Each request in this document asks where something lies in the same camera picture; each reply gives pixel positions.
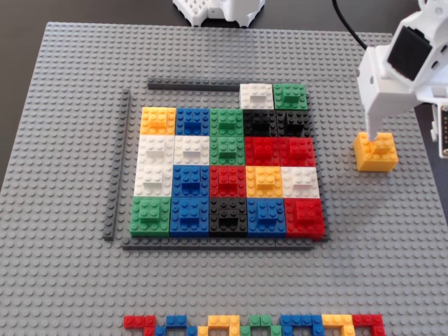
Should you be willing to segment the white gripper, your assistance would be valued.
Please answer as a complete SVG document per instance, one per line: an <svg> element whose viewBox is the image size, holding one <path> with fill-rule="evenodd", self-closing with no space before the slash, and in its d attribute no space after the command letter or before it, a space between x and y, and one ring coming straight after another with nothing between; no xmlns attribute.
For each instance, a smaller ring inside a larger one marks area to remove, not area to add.
<svg viewBox="0 0 448 336"><path fill-rule="evenodd" d="M421 9L403 19L388 45L367 48L357 80L370 142L389 113L446 99L447 10Z"/></svg>

